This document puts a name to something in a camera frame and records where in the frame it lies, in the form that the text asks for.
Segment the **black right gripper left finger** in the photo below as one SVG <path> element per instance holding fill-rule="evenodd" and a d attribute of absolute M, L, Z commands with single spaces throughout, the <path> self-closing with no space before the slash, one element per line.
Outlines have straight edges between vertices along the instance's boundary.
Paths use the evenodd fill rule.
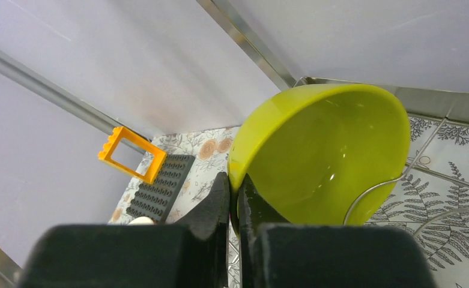
<path fill-rule="evenodd" d="M 62 225 L 36 243 L 19 287 L 226 287 L 229 181 L 172 224 Z"/>

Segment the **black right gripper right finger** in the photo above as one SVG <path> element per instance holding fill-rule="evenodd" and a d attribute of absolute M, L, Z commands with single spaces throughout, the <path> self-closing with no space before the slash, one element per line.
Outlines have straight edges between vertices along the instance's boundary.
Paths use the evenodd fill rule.
<path fill-rule="evenodd" d="M 238 191 L 242 287 L 435 287 L 413 237 L 392 226 L 291 224 L 245 176 Z"/>

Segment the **white orange-rimmed bowl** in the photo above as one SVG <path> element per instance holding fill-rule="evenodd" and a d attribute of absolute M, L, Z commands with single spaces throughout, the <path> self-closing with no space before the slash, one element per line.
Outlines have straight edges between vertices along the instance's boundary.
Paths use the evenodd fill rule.
<path fill-rule="evenodd" d="M 137 217 L 133 219 L 128 225 L 154 225 L 155 222 L 150 217 Z"/>

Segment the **yellow-green bowl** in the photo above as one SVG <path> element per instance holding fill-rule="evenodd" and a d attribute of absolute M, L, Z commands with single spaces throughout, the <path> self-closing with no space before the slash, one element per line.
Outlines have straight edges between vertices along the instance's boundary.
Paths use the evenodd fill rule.
<path fill-rule="evenodd" d="M 312 84 L 282 91 L 243 122 L 228 155 L 231 221 L 249 177 L 293 224 L 361 225 L 404 169 L 410 124 L 402 102 L 367 84 Z"/>

